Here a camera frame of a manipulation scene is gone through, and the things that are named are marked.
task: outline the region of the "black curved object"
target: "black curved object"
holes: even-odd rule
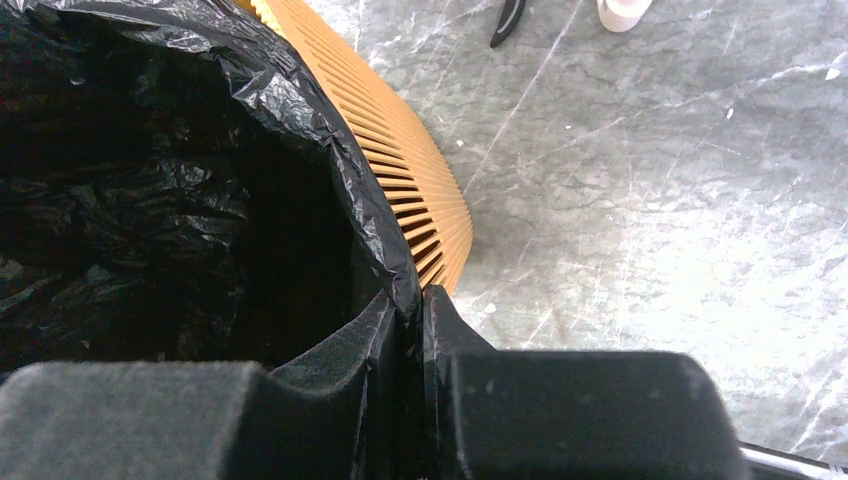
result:
[[[521,20],[521,14],[524,13],[526,4],[527,0],[506,0],[501,12],[501,19],[498,20],[498,28],[495,29],[492,42],[489,44],[490,47],[495,48],[503,43],[506,37],[515,30],[518,21]]]

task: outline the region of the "black plastic bag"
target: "black plastic bag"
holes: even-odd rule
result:
[[[366,309],[414,325],[412,257],[353,135],[229,3],[0,0],[0,145],[0,375],[275,367]]]

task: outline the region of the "black trash bag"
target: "black trash bag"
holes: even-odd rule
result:
[[[0,0],[0,145],[0,375],[272,368],[378,297],[415,325],[412,257],[353,135],[229,3]]]

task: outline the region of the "yellow plastic basket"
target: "yellow plastic basket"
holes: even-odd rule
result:
[[[456,179],[409,106],[302,0],[236,0],[300,53],[383,187],[421,287],[453,293],[471,251],[471,215]]]

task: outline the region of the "orange basket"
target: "orange basket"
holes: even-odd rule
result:
[[[471,215],[412,109],[302,0],[236,0],[303,57],[356,140],[400,223],[421,287],[453,293],[471,251]]]

